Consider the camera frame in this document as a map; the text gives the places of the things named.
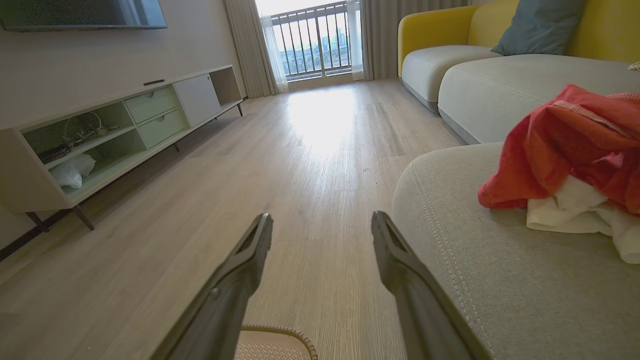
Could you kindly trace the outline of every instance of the curtain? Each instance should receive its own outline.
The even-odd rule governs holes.
[[[397,76],[398,25],[403,17],[466,6],[470,0],[360,0],[362,51],[367,80]]]
[[[267,52],[269,53],[269,62],[271,64],[271,70],[276,81],[276,89],[278,93],[289,91],[289,82],[287,81],[287,74],[284,72],[284,66],[282,65],[282,59],[280,57],[280,50],[278,49],[278,43],[276,42],[276,33],[273,31],[273,22],[271,21],[271,15],[260,15],[262,23],[262,32],[264,34],[264,40],[267,45]]]
[[[347,0],[353,81],[364,80],[365,78],[364,65],[362,63],[362,22],[360,21],[360,14],[360,0]]]
[[[225,0],[225,8],[247,96],[253,99],[277,94],[278,83],[255,0]]]

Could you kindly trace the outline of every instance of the red cloth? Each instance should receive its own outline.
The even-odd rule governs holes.
[[[640,94],[604,97],[568,85],[511,130],[478,200],[524,208],[555,194],[570,174],[640,213]]]

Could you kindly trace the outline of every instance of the sofa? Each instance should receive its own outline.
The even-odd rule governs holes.
[[[531,110],[568,83],[602,95],[640,92],[640,1],[587,0],[566,55],[491,52],[518,0],[405,17],[398,74],[405,87],[469,144],[504,141]]]
[[[627,70],[640,61],[640,1],[589,1],[573,56],[493,54],[516,4],[420,13],[400,24],[403,82],[479,144],[411,162],[392,219],[492,358],[640,359],[639,265],[623,262],[610,237],[530,230],[526,209],[477,200],[511,128],[566,83],[640,92],[640,73]]]

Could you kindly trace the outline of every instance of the cabinet door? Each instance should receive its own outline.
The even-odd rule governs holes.
[[[178,81],[173,85],[180,97],[180,102],[191,127],[198,125],[222,110],[209,74]]]

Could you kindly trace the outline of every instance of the wall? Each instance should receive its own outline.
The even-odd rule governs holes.
[[[232,63],[246,95],[223,0],[160,0],[161,30],[9,33],[0,30],[0,129],[147,81]],[[31,229],[0,204],[0,248]]]

